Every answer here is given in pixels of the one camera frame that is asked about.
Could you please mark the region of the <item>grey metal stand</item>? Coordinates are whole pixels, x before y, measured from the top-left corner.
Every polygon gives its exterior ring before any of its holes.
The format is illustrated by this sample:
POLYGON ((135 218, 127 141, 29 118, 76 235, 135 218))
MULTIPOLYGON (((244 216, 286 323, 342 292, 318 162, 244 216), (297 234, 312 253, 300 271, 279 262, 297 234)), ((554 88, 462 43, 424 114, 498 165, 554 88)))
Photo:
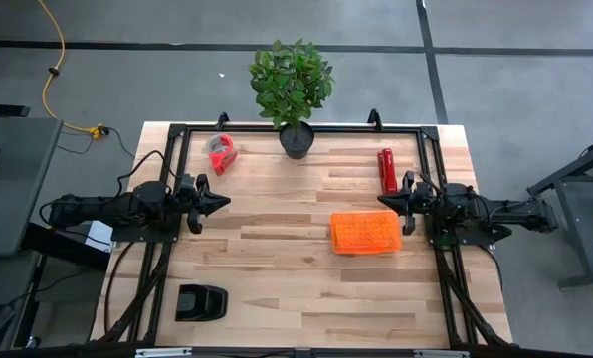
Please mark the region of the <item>grey metal stand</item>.
POLYGON ((583 274, 558 282, 561 289, 593 285, 593 145, 577 159, 549 174, 527 192, 536 196, 555 191, 566 223, 567 238, 583 268, 583 274))

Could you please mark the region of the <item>white box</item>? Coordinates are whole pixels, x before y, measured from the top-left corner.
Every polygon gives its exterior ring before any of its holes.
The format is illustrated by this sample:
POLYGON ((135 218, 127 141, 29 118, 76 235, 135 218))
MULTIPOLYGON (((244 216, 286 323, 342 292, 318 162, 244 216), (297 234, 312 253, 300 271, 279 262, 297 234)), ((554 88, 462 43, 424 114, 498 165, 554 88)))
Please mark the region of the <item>white box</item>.
POLYGON ((113 228, 100 221, 92 221, 85 244, 97 250, 110 253, 114 243, 111 240, 113 228))

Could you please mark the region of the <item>grey side table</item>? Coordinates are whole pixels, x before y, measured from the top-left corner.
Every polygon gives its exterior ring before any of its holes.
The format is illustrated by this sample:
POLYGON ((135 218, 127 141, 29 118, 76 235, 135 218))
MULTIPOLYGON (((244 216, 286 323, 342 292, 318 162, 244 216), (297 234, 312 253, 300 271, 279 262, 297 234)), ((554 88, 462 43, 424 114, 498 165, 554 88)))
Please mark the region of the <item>grey side table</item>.
POLYGON ((0 256, 20 247, 63 123, 0 118, 0 256))

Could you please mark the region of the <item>orange lid clear pencil case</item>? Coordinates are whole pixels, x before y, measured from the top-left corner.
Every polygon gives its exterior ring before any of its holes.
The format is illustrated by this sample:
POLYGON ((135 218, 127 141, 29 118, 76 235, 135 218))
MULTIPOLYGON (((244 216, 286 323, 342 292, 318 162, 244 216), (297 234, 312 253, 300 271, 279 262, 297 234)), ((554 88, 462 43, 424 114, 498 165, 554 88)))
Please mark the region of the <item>orange lid clear pencil case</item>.
POLYGON ((402 250, 398 216, 391 211, 336 212, 330 216, 332 250, 339 255, 372 255, 402 250))

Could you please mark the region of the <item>black aluminium table frame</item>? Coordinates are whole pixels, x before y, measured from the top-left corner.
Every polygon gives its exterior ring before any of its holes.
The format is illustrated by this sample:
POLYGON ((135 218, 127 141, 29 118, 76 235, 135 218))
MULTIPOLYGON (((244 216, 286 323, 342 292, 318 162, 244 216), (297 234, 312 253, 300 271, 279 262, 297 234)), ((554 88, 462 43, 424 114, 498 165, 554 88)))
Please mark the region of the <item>black aluminium table frame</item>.
POLYGON ((172 247, 155 342, 230 354, 304 354, 317 348, 370 351, 449 344, 435 255, 423 227, 402 250, 341 256, 330 246, 335 212, 377 211, 376 154, 394 153, 397 172, 474 185, 460 125, 320 124, 310 153, 289 159, 265 123, 230 122, 239 155, 213 191, 231 203, 182 229, 172 247), (176 321, 179 286, 228 291, 226 315, 176 321))

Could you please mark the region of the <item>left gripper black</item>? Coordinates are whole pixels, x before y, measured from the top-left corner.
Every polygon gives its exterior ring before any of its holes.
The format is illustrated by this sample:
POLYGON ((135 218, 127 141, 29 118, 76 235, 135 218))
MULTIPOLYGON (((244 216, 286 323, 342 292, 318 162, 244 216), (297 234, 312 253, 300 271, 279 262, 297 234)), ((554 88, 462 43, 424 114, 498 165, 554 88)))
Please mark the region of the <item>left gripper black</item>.
POLYGON ((229 205, 229 197, 207 191, 209 189, 206 174, 199 174, 195 178, 195 190, 191 196, 181 196, 177 190, 175 200, 181 213, 187 215, 186 223, 192 234, 201 234, 203 225, 200 216, 208 217, 217 210, 229 205))

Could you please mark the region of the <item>black plastic holder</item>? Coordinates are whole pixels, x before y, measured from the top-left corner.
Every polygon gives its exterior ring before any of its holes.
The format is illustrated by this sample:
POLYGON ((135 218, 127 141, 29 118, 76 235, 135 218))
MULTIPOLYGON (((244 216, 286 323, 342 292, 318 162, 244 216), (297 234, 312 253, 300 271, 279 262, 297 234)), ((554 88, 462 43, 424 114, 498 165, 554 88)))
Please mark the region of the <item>black plastic holder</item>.
POLYGON ((205 284, 179 286, 176 321, 206 322, 223 318, 227 313, 228 291, 205 284))

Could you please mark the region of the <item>red tape dispenser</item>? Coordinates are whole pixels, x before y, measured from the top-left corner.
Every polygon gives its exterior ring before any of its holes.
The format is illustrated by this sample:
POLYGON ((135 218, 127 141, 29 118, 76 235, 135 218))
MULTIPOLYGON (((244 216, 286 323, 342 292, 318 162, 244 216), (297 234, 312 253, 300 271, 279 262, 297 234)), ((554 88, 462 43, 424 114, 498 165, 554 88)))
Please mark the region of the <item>red tape dispenser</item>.
POLYGON ((238 155, 233 138, 226 134, 212 136, 206 142, 205 148, 211 166, 218 176, 226 172, 227 168, 236 160, 238 155))

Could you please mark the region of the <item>silver metal bracket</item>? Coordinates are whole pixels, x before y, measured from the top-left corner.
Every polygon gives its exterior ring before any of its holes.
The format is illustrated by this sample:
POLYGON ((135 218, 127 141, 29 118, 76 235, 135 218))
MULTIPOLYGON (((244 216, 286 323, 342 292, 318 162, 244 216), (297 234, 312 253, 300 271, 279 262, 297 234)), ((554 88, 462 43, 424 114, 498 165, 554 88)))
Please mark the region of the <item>silver metal bracket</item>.
POLYGON ((190 358, 191 347, 148 348, 135 351, 134 358, 190 358))
POLYGON ((414 358, 471 358, 467 351, 418 349, 413 353, 414 358))

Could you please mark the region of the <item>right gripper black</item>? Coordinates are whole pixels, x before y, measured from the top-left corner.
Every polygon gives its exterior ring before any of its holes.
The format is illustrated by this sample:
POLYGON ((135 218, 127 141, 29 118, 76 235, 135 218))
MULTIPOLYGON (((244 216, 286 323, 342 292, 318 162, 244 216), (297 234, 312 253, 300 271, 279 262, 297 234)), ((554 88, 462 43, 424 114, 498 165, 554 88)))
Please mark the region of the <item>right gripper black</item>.
MULTIPOLYGON (((427 182, 428 177, 420 174, 421 181, 427 182)), ((430 200, 422 200, 416 196, 414 173, 407 171, 402 180, 402 194, 379 195, 377 200, 394 211, 399 217, 405 217, 403 235, 410 236, 416 228, 415 214, 429 214, 434 201, 434 195, 430 200)))

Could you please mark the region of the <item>green potted plant black pot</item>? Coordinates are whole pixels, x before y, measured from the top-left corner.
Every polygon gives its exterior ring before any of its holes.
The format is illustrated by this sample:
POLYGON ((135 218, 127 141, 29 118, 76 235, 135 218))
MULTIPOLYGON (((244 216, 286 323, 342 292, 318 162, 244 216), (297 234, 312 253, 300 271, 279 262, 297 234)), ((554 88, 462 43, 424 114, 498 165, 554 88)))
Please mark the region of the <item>green potted plant black pot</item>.
POLYGON ((248 70, 260 117, 272 121, 289 158, 305 158, 315 139, 307 121, 332 94, 333 66, 312 43, 276 40, 269 50, 255 52, 248 70))

